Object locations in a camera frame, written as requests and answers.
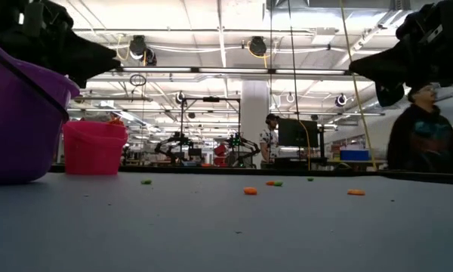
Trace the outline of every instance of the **orange candy piece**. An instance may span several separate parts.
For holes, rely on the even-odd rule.
[[[347,194],[354,195],[354,196],[365,196],[365,191],[364,190],[348,190]]]
[[[257,189],[253,188],[253,187],[245,187],[243,188],[243,192],[246,194],[246,195],[256,195],[257,194]]]

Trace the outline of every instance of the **yellow cable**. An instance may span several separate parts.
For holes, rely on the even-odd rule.
[[[121,44],[121,36],[119,36],[118,38],[118,47],[116,48],[116,56],[118,56],[118,58],[120,60],[127,60],[129,58],[129,45],[131,45],[131,41],[129,41],[129,45],[128,45],[128,53],[126,53],[126,57],[122,57],[119,53],[119,46]]]
[[[305,135],[307,135],[307,160],[308,160],[308,164],[307,164],[307,167],[309,168],[309,171],[310,171],[310,139],[309,139],[309,132],[307,131],[307,128],[305,127],[305,125],[302,123],[302,121],[299,120],[299,123],[300,125],[302,125],[302,127],[304,128],[304,131],[305,131]]]
[[[353,55],[351,54],[351,51],[350,51],[349,36],[347,35],[346,14],[344,13],[344,1],[339,0],[339,3],[341,4],[342,23],[344,25],[344,35],[346,36],[347,53],[349,54],[349,60],[352,63]],[[372,152],[371,140],[369,138],[368,125],[365,123],[364,110],[362,109],[361,100],[359,99],[359,92],[357,90],[356,76],[354,74],[352,74],[352,76],[353,76],[353,82],[354,82],[354,91],[356,93],[357,105],[359,106],[359,112],[361,113],[362,124],[364,125],[365,139],[368,142],[369,153],[371,154],[372,167],[374,168],[375,171],[377,171],[378,167],[376,166],[376,159],[374,158],[374,154]]]
[[[247,49],[248,49],[248,52],[250,52],[250,54],[254,57],[258,57],[258,58],[262,58],[263,59],[263,64],[265,64],[265,68],[267,68],[267,58],[270,57],[270,55],[266,56],[265,54],[262,56],[262,57],[259,57],[257,56],[256,54],[254,54],[251,50],[250,50],[250,42],[247,43]]]

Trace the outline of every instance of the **gray table surface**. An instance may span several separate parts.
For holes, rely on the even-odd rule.
[[[259,194],[244,195],[249,186]],[[0,187],[6,271],[453,271],[453,185],[49,174]]]

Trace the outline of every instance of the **computer monitor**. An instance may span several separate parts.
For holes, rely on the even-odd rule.
[[[310,147],[319,147],[317,122],[303,121],[309,134]],[[283,147],[307,147],[307,135],[297,119],[279,119],[279,145]]]
[[[202,149],[201,148],[190,148],[188,149],[188,156],[201,156]]]

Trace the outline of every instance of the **man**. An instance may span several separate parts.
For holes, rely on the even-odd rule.
[[[275,133],[278,121],[279,117],[273,113],[265,118],[267,127],[260,133],[261,168],[266,168],[266,164],[272,163],[279,156],[279,136]]]
[[[391,170],[453,173],[453,128],[435,106],[433,86],[408,93],[411,106],[394,122],[387,149]]]

